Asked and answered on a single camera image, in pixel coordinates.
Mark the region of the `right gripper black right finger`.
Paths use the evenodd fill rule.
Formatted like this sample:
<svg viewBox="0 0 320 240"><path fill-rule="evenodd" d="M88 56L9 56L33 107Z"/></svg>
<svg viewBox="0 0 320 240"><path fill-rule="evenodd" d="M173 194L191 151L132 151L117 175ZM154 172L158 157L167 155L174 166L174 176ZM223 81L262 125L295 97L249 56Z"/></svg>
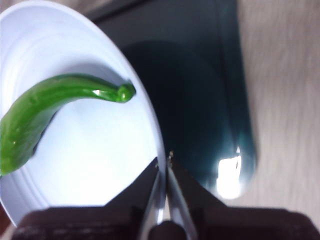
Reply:
<svg viewBox="0 0 320 240"><path fill-rule="evenodd" d="M171 151L167 195L173 222L189 240L318 240L320 232L304 214L278 208L231 207L203 188Z"/></svg>

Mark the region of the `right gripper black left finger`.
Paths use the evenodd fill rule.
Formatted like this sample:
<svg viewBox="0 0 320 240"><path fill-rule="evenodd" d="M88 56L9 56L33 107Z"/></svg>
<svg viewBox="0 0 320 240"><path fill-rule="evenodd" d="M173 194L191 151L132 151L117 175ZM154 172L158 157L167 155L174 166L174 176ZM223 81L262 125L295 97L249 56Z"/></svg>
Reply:
<svg viewBox="0 0 320 240"><path fill-rule="evenodd" d="M151 162L127 188L103 206L51 207L25 215L14 240L135 240L155 181Z"/></svg>

